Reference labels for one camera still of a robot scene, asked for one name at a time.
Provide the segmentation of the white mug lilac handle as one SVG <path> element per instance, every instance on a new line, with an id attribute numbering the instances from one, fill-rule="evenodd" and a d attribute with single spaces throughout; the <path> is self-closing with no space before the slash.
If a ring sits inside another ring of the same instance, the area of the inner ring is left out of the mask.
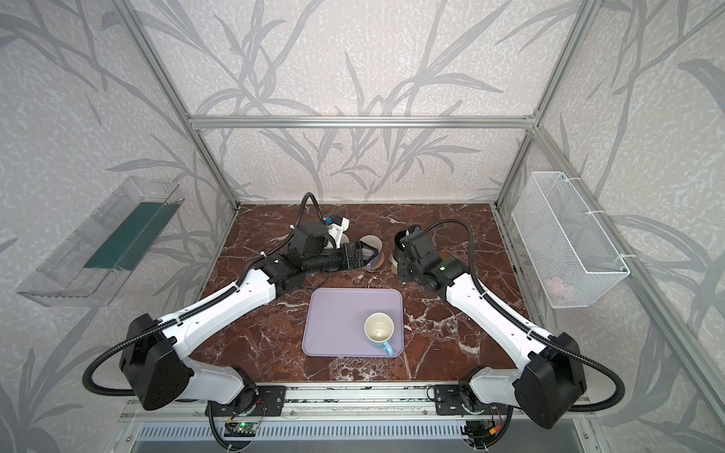
<path id="1" fill-rule="evenodd" d="M 378 236 L 362 236 L 360 242 L 362 244 L 362 251 L 364 251 L 364 258 L 366 258 L 366 266 L 378 255 L 383 254 L 385 256 L 383 252 L 383 242 Z"/>

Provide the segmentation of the white mug blue handle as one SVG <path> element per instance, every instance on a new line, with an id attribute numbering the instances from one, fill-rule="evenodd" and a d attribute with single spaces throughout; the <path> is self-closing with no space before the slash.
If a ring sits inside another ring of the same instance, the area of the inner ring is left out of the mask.
<path id="1" fill-rule="evenodd" d="M 395 354 L 390 344 L 394 333 L 394 321 L 385 313 L 372 313 L 364 322 L 364 334 L 368 341 L 381 349 L 388 357 L 393 357 Z"/>

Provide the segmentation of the black mug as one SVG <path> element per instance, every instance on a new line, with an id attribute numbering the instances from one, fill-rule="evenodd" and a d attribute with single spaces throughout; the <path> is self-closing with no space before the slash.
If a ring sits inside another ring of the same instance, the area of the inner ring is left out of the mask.
<path id="1" fill-rule="evenodd" d="M 400 230 L 394 237 L 394 250 L 393 255 L 395 258 L 398 258 L 399 255 L 403 254 L 403 245 L 401 243 L 401 240 L 405 238 L 409 234 L 408 230 Z"/>

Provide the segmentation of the cork flower coaster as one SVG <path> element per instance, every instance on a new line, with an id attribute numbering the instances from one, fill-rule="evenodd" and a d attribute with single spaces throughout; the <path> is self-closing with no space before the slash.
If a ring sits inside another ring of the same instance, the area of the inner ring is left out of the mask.
<path id="1" fill-rule="evenodd" d="M 389 262 L 390 262 L 390 270 L 391 270 L 391 272 L 395 276 L 397 276 L 398 275 L 398 262 L 396 261 L 396 259 L 395 259 L 395 257 L 393 255 L 390 256 Z"/>

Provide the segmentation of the brown rattan round coaster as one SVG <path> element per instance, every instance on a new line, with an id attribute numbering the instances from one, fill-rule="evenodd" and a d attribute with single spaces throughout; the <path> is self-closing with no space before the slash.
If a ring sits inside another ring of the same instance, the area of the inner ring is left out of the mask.
<path id="1" fill-rule="evenodd" d="M 375 271 L 385 264 L 385 256 L 383 254 L 375 257 L 367 266 L 368 271 Z"/>

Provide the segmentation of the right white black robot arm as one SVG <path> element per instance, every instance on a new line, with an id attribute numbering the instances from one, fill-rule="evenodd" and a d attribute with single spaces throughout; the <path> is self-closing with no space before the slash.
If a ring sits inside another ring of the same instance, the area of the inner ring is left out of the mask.
<path id="1" fill-rule="evenodd" d="M 400 281 L 415 282 L 465 313 L 514 364 L 509 370 L 479 367 L 461 379 L 470 406 L 511 406 L 541 428 L 552 428 L 565 413 L 605 411 L 623 400 L 626 387 L 616 372 L 583 356 L 568 334 L 551 334 L 487 289 L 477 276 L 472 251 L 467 263 L 444 259 L 427 230 L 412 226 L 396 236 L 396 252 Z M 614 383 L 611 396 L 595 403 L 579 402 L 587 390 L 586 368 Z"/>

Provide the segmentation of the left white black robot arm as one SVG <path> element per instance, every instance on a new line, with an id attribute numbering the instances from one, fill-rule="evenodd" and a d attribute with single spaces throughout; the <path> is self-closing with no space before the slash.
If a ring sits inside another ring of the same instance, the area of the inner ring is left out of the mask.
<path id="1" fill-rule="evenodd" d="M 197 362 L 192 353 L 237 319 L 302 287 L 307 276 L 364 268 L 379 255 L 361 241 L 341 243 L 343 231 L 338 224 L 297 226 L 225 288 L 159 319 L 136 318 L 126 340 L 88 365 L 83 387 L 100 396 L 135 396 L 147 411 L 177 400 L 230 404 L 253 391 L 242 371 Z"/>

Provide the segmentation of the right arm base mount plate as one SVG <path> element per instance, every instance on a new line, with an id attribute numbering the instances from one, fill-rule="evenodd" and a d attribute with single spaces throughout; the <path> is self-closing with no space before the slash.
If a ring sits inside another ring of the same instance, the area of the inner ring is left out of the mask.
<path id="1" fill-rule="evenodd" d="M 459 384 L 436 384 L 427 389 L 427 398 L 434 404 L 435 413 L 443 416 L 498 417 L 509 413 L 509 407 L 500 404 L 485 404 L 474 399 L 472 392 L 462 392 Z"/>

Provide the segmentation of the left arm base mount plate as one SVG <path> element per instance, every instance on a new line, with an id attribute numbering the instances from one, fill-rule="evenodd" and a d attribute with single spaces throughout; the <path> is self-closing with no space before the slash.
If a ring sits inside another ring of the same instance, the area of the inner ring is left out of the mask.
<path id="1" fill-rule="evenodd" d="M 228 407 L 233 415 L 281 416 L 286 391 L 287 387 L 284 385 L 245 387 Z"/>

